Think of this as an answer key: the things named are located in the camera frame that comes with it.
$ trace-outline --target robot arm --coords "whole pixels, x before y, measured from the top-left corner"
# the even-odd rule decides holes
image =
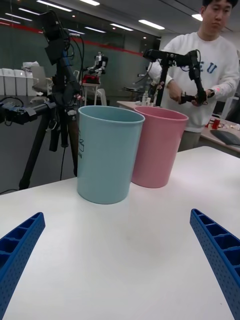
[[[156,62],[161,60],[159,63],[162,67],[161,77],[159,83],[166,82],[168,75],[169,67],[189,67],[189,77],[191,80],[194,80],[197,88],[197,95],[183,95],[181,99],[181,104],[186,102],[191,102],[196,100],[198,104],[202,104],[207,101],[207,94],[203,88],[201,81],[201,69],[200,63],[198,61],[198,50],[193,50],[187,53],[186,55],[176,54],[172,52],[159,51],[159,50],[147,50],[144,55],[144,58],[150,60],[151,62]],[[160,106],[163,98],[165,85],[162,86],[162,89],[158,91],[156,106]]]

